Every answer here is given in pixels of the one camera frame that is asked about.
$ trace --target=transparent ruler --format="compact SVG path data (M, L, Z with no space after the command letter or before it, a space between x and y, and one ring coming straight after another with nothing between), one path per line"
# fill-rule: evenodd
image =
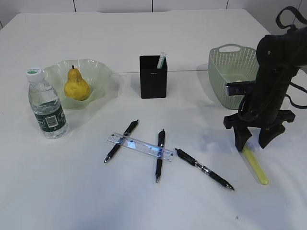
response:
M162 154L163 159L169 162L173 160L175 154L174 151L162 149L158 146L148 144L146 142L136 140L130 137L126 137L118 133L112 133L111 136L108 138L108 141L114 144L119 144L128 149L149 154L155 157L160 157Z

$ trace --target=water bottle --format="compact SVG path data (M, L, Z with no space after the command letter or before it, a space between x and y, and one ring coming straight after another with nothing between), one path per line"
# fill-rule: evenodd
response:
M57 92L45 80L42 69L28 69L29 102L42 133L47 138L60 138L68 130Z

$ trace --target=pen holder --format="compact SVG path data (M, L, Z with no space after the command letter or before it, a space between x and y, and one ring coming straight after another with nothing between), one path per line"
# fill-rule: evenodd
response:
M159 57L140 56L141 98L166 98L167 62L157 69Z

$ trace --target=basket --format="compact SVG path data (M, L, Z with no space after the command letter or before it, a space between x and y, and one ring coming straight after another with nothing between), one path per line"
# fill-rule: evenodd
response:
M223 52L224 47L238 47L239 51ZM254 81L258 71L256 50L250 47L227 44L210 50L209 79L221 104L229 109L238 109L242 95L228 96L226 84L236 81Z

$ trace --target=yellow pear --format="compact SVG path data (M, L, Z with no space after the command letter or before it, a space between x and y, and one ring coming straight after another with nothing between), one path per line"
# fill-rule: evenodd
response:
M78 101L87 99L91 93L90 86L82 78L78 69L72 66L68 72L68 80L64 87L64 92L67 97L73 98Z

